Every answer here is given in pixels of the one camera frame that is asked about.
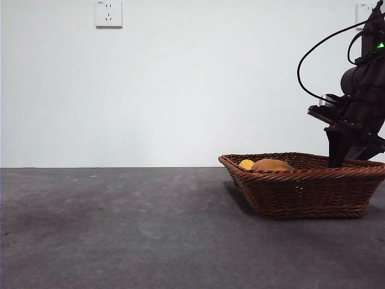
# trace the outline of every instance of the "brown basket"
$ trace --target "brown basket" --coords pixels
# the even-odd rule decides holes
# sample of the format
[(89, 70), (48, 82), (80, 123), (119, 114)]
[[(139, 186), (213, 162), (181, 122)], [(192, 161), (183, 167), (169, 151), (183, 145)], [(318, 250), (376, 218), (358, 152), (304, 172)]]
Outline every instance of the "brown basket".
[[(294, 171), (246, 170), (242, 160), (282, 160)], [(235, 185), (255, 212), (267, 219), (360, 217), (374, 191), (385, 179), (385, 164), (346, 160), (341, 168), (327, 168), (327, 157), (296, 152), (223, 155)]]

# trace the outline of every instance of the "gray floor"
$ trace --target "gray floor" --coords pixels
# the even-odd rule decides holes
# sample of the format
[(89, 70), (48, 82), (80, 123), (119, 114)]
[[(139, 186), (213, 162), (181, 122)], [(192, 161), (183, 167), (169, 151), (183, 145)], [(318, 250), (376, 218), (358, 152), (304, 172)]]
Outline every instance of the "gray floor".
[(268, 221), (225, 169), (2, 170), (2, 288), (385, 288), (362, 219)]

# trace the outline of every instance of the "electrical outlet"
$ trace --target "electrical outlet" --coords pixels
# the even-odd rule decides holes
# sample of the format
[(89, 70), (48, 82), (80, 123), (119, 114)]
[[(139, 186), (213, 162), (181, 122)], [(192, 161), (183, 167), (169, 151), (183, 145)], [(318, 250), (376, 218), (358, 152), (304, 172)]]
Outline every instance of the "electrical outlet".
[[(377, 1), (360, 2), (356, 5), (356, 24), (366, 21), (372, 14), (372, 9), (377, 5)], [(357, 30), (362, 30), (364, 25), (358, 26)]]
[(95, 3), (96, 28), (122, 28), (122, 1), (105, 0)]

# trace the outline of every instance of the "black cable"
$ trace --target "black cable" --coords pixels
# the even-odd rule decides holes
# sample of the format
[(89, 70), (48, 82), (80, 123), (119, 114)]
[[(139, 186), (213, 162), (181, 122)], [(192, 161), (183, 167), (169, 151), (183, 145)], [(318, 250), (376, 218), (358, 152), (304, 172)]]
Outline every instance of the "black cable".
[(301, 75), (300, 75), (300, 69), (301, 69), (302, 62), (303, 62), (303, 61), (305, 60), (305, 58), (306, 58), (310, 53), (312, 53), (312, 52), (313, 52), (319, 45), (323, 44), (324, 42), (326, 42), (326, 41), (329, 40), (330, 38), (332, 38), (332, 37), (334, 37), (334, 36), (336, 36), (336, 35), (338, 35), (338, 34), (340, 34), (340, 33), (343, 33), (343, 32), (345, 32), (345, 31), (348, 31), (348, 30), (350, 30), (350, 29), (353, 29), (353, 28), (355, 28), (355, 27), (358, 27), (358, 26), (360, 26), (360, 25), (363, 25), (363, 24), (366, 24), (366, 23), (368, 23), (368, 22), (371, 22), (371, 21), (373, 21), (373, 20), (375, 20), (375, 19), (384, 17), (384, 16), (385, 16), (385, 13), (382, 13), (380, 16), (373, 17), (373, 18), (369, 18), (369, 19), (366, 20), (366, 21), (363, 21), (363, 22), (357, 23), (357, 24), (355, 24), (355, 25), (349, 26), (349, 27), (347, 27), (347, 28), (344, 28), (344, 29), (342, 29), (342, 30), (340, 30), (340, 31), (337, 31), (337, 32), (335, 32), (335, 33), (329, 35), (328, 37), (322, 39), (322, 40), (321, 40), (320, 42), (318, 42), (315, 46), (313, 46), (313, 47), (312, 47), (312, 48), (311, 48), (311, 49), (310, 49), (310, 50), (309, 50), (309, 51), (302, 57), (302, 59), (300, 60), (300, 63), (298, 64), (298, 68), (297, 68), (297, 78), (298, 78), (298, 82), (300, 83), (301, 88), (302, 88), (305, 92), (307, 92), (308, 94), (310, 94), (311, 96), (314, 96), (315, 98), (321, 99), (321, 100), (326, 101), (326, 102), (329, 102), (329, 103), (331, 103), (331, 104), (336, 104), (336, 102), (330, 101), (329, 99), (322, 98), (322, 97), (320, 97), (320, 96), (318, 96), (318, 95), (312, 93), (310, 90), (308, 90), (308, 89), (303, 85), (303, 83), (302, 83), (302, 81), (301, 81)]
[(353, 64), (353, 65), (356, 65), (356, 64), (355, 64), (353, 61), (351, 61), (351, 59), (350, 59), (350, 49), (352, 48), (354, 42), (356, 42), (356, 40), (357, 40), (358, 38), (360, 38), (363, 34), (364, 34), (363, 31), (359, 32), (356, 36), (354, 36), (354, 38), (352, 39), (352, 41), (351, 41), (350, 44), (349, 44), (349, 48), (348, 48), (348, 61), (349, 61), (351, 64)]

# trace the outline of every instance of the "robotic arm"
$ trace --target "robotic arm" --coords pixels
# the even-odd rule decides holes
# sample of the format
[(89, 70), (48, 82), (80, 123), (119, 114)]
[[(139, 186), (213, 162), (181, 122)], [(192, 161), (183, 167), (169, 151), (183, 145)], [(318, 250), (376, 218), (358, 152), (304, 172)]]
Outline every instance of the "robotic arm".
[(346, 158), (368, 160), (385, 151), (378, 136), (385, 121), (385, 20), (379, 1), (350, 44), (362, 38), (362, 55), (341, 79), (343, 96), (327, 94), (308, 114), (329, 124), (328, 167), (341, 167)]

